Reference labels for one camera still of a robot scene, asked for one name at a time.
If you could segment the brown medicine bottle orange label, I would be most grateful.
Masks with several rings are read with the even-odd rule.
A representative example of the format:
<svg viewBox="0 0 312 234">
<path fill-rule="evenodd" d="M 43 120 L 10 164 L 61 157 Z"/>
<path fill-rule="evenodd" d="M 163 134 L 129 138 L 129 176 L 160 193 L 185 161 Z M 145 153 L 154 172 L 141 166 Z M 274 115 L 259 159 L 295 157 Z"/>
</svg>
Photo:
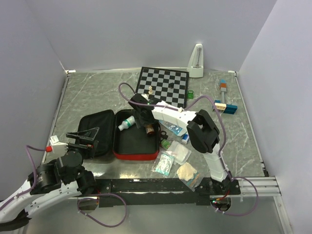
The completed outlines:
<svg viewBox="0 0 312 234">
<path fill-rule="evenodd" d="M 147 136 L 151 137 L 155 134 L 155 129 L 152 124 L 145 126 L 146 134 Z"/>
</svg>

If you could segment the white medicine bottle green label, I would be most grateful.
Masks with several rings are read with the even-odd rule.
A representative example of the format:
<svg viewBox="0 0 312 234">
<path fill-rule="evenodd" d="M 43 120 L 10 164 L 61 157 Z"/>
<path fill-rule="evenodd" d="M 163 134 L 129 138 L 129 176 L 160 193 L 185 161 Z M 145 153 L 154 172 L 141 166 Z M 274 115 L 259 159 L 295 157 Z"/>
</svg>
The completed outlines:
<svg viewBox="0 0 312 234">
<path fill-rule="evenodd" d="M 133 126 L 135 124 L 135 118 L 134 116 L 130 116 L 127 119 L 125 119 L 119 126 L 118 129 L 120 131 L 123 131 L 125 129 L 129 129 L 131 126 Z"/>
</svg>

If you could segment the black red medicine kit case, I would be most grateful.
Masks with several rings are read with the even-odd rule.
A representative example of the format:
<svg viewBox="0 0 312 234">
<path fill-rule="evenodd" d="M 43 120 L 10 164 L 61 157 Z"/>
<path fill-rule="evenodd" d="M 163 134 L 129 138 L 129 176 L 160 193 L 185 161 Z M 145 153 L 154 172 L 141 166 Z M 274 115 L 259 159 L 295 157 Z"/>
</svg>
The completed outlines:
<svg viewBox="0 0 312 234">
<path fill-rule="evenodd" d="M 90 114 L 80 120 L 78 131 L 99 128 L 95 138 L 98 141 L 95 157 L 113 154 L 120 160 L 155 160 L 160 147 L 160 125 L 158 123 L 153 125 L 153 135 L 148 135 L 146 128 L 137 128 L 135 124 L 120 131 L 118 126 L 131 115 L 130 109 L 117 113 L 105 110 Z"/>
</svg>

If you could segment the green small box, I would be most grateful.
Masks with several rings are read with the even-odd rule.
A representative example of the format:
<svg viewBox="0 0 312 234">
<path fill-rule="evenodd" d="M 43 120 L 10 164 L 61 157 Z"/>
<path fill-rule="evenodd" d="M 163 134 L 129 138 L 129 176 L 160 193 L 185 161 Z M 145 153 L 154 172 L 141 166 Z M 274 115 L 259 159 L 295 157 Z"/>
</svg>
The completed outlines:
<svg viewBox="0 0 312 234">
<path fill-rule="evenodd" d="M 166 139 L 161 141 L 161 147 L 162 148 L 168 150 L 170 146 L 171 146 L 171 142 L 170 141 L 168 141 Z"/>
</svg>

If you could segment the blue white gauze packet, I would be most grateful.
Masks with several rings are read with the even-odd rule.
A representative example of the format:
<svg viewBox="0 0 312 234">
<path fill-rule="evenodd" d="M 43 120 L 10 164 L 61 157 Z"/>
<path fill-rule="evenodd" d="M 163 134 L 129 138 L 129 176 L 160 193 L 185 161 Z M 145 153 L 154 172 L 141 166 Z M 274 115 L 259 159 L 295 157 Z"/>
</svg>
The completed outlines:
<svg viewBox="0 0 312 234">
<path fill-rule="evenodd" d="M 159 123 L 162 124 L 168 130 L 170 130 L 171 132 L 173 132 L 178 137 L 181 137 L 181 136 L 183 136 L 184 134 L 187 133 L 186 129 L 183 129 L 183 128 L 181 128 L 181 127 L 179 127 L 177 125 L 174 125 L 174 124 L 172 124 L 170 122 L 160 120 Z"/>
</svg>

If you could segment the white blue small tube box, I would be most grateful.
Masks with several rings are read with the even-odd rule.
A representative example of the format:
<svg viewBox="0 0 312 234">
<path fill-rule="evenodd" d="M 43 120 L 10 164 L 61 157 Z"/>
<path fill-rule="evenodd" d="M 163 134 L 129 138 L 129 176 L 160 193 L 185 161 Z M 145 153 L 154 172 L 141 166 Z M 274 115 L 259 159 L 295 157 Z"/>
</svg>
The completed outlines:
<svg viewBox="0 0 312 234">
<path fill-rule="evenodd" d="M 189 141 L 189 139 L 190 139 L 189 135 L 188 135 L 187 133 L 185 133 L 185 134 L 183 135 L 183 137 L 182 137 L 181 142 L 182 142 L 183 144 L 187 144 L 188 141 Z"/>
</svg>

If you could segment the white gauze pad bag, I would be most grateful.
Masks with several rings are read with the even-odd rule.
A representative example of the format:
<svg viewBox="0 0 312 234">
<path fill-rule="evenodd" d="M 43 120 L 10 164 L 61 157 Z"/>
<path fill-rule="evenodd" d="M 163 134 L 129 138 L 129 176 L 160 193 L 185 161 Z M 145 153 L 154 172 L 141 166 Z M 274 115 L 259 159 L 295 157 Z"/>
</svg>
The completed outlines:
<svg viewBox="0 0 312 234">
<path fill-rule="evenodd" d="M 191 154 L 191 150 L 189 150 L 183 144 L 173 141 L 168 148 L 170 154 L 174 157 L 175 163 L 179 165 L 183 165 L 189 158 Z"/>
</svg>

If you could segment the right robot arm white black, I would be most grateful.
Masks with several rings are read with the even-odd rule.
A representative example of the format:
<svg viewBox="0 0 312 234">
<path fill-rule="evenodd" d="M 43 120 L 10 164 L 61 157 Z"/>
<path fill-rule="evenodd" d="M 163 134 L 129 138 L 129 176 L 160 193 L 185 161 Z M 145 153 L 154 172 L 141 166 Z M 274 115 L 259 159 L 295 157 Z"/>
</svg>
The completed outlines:
<svg viewBox="0 0 312 234">
<path fill-rule="evenodd" d="M 174 107 L 155 97 L 146 99 L 135 94 L 128 103 L 132 106 L 138 126 L 162 120 L 187 131 L 191 145 L 202 153 L 210 170 L 213 189 L 224 194 L 230 188 L 231 174 L 221 155 L 219 129 L 205 110 L 188 111 Z"/>
</svg>

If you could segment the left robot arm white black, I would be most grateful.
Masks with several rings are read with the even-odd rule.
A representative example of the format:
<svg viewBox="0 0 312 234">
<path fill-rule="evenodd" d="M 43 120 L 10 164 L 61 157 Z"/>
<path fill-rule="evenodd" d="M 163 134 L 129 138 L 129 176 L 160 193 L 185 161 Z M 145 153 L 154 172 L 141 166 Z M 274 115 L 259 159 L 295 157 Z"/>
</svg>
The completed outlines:
<svg viewBox="0 0 312 234">
<path fill-rule="evenodd" d="M 68 198 L 90 196 L 96 190 L 91 171 L 83 167 L 84 159 L 93 158 L 98 146 L 99 127 L 67 133 L 75 143 L 60 142 L 50 137 L 45 152 L 59 157 L 40 166 L 33 166 L 25 182 L 0 203 L 0 229 L 9 231 L 25 226 L 39 212 Z"/>
</svg>

